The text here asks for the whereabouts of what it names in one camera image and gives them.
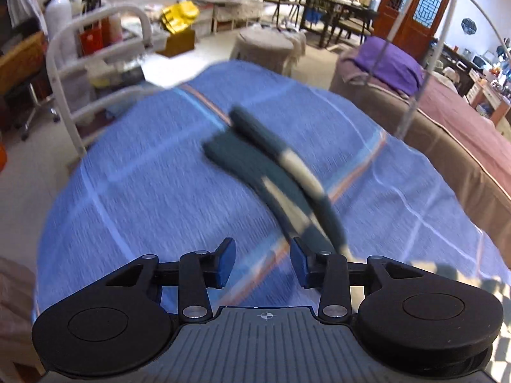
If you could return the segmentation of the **green cream checkered sweater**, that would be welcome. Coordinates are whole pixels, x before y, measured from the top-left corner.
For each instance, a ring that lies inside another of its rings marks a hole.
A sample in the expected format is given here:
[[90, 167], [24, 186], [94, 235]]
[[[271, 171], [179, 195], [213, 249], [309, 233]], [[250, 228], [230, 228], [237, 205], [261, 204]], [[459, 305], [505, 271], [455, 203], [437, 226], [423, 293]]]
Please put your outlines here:
[[347, 236], [326, 189], [301, 157], [244, 108], [203, 144], [204, 154], [260, 198], [286, 239], [314, 253], [349, 253]]

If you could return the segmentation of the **blue plaid bed sheet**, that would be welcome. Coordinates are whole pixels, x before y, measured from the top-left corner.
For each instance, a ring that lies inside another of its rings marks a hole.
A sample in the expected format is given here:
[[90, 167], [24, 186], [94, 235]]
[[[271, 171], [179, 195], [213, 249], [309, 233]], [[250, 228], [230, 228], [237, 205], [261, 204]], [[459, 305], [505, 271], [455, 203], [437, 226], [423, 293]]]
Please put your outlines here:
[[202, 143], [225, 127], [232, 106], [246, 107], [282, 136], [332, 197], [356, 258], [372, 254], [413, 262], [480, 284], [504, 305], [510, 273], [489, 236], [462, 210], [453, 190], [417, 150], [395, 139], [350, 101], [251, 63], [228, 61], [189, 83], [140, 100], [110, 126], [72, 174], [50, 212], [39, 246], [35, 303], [50, 305], [154, 253], [162, 260], [236, 241], [236, 264], [214, 305], [263, 305], [273, 317], [251, 327], [250, 342], [226, 328], [191, 334], [180, 360], [154, 367], [144, 382], [203, 381], [202, 362], [221, 382], [395, 382], [346, 334], [314, 328], [283, 344], [278, 314], [286, 305], [317, 305], [299, 287], [275, 218], [239, 181], [211, 163]]

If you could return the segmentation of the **brown pink neighbouring bed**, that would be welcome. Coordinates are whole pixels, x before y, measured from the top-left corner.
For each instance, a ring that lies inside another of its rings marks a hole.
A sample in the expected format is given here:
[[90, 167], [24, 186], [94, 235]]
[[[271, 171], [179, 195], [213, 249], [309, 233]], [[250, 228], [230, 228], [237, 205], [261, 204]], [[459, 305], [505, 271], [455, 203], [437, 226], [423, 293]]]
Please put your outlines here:
[[[339, 55], [330, 90], [389, 133], [408, 109], [406, 97], [369, 78], [355, 62], [358, 51]], [[404, 141], [428, 157], [477, 227], [510, 260], [510, 142], [451, 88], [433, 78]]]

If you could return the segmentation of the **purple pillow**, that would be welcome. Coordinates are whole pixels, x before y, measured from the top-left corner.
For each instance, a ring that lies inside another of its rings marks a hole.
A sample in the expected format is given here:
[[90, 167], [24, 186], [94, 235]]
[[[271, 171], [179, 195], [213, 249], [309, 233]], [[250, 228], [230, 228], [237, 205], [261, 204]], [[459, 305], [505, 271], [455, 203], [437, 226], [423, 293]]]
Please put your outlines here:
[[[385, 46], [385, 40], [371, 36], [359, 46], [354, 63], [369, 72]], [[419, 63], [406, 52], [389, 44], [385, 53], [373, 70], [373, 76], [387, 84], [394, 91], [408, 96], [414, 95], [423, 84], [423, 69]]]

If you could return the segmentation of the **round beige stool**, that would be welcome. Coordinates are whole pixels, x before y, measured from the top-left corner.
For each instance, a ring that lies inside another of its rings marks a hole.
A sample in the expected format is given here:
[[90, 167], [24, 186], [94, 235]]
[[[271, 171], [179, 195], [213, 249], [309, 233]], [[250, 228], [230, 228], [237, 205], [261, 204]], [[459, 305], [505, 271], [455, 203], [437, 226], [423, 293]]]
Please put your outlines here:
[[245, 28], [238, 33], [231, 60], [247, 61], [290, 77], [306, 54], [306, 35], [296, 30]]

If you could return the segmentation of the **white metal trolley rack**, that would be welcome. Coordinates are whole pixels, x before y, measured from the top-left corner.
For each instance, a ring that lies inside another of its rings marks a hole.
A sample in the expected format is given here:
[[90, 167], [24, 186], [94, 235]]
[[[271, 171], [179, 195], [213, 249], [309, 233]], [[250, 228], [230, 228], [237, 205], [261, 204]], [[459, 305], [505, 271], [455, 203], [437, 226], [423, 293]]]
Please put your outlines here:
[[[85, 26], [99, 23], [107, 17], [122, 13], [131, 13], [140, 20], [141, 33], [139, 35], [132, 34], [126, 40], [113, 43], [91, 55], [69, 61], [62, 67], [56, 65], [56, 52], [63, 37]], [[94, 115], [96, 112], [105, 111], [110, 106], [118, 106], [128, 100], [140, 100], [160, 91], [161, 88], [155, 85], [133, 84], [110, 92], [85, 106], [71, 110], [62, 82], [77, 73], [85, 73], [90, 85], [93, 85], [98, 79], [121, 75], [120, 69], [125, 64], [130, 61], [143, 61], [146, 56], [164, 49], [169, 37], [170, 34], [163, 29], [155, 31], [146, 12], [135, 4], [115, 4], [97, 9], [74, 19], [64, 29], [56, 33], [48, 46], [46, 70], [55, 96], [56, 106], [78, 156], [85, 156], [87, 147], [98, 136], [98, 132], [93, 131], [91, 135], [83, 138], [76, 126], [79, 121]]]

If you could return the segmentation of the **yellow bag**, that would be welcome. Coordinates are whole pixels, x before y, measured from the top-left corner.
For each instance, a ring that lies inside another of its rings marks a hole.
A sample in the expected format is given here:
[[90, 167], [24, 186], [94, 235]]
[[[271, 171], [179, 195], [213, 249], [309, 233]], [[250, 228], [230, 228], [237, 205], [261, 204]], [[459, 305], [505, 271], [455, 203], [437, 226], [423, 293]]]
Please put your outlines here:
[[194, 23], [200, 11], [191, 0], [180, 0], [175, 4], [164, 7], [159, 21], [163, 28], [171, 34], [180, 33]]

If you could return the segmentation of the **red wooden door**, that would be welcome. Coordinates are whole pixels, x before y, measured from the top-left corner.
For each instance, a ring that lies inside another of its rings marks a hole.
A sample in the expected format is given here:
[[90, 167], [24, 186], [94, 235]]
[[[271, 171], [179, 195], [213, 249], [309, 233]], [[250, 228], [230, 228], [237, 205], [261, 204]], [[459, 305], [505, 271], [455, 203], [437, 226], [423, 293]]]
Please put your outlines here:
[[392, 43], [416, 61], [422, 61], [448, 3], [449, 0], [381, 0], [372, 34], [387, 38], [398, 15], [404, 13], [404, 20]]

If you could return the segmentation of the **dark wooden table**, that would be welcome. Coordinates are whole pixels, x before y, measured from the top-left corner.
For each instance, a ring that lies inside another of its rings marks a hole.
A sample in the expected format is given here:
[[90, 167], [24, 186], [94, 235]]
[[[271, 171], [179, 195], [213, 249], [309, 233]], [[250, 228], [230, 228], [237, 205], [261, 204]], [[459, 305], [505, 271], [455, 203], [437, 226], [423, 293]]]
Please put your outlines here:
[[318, 36], [317, 45], [325, 49], [337, 44], [342, 34], [356, 36], [360, 42], [373, 34], [377, 12], [353, 0], [263, 0], [275, 6], [272, 22], [282, 25], [290, 20], [298, 29]]

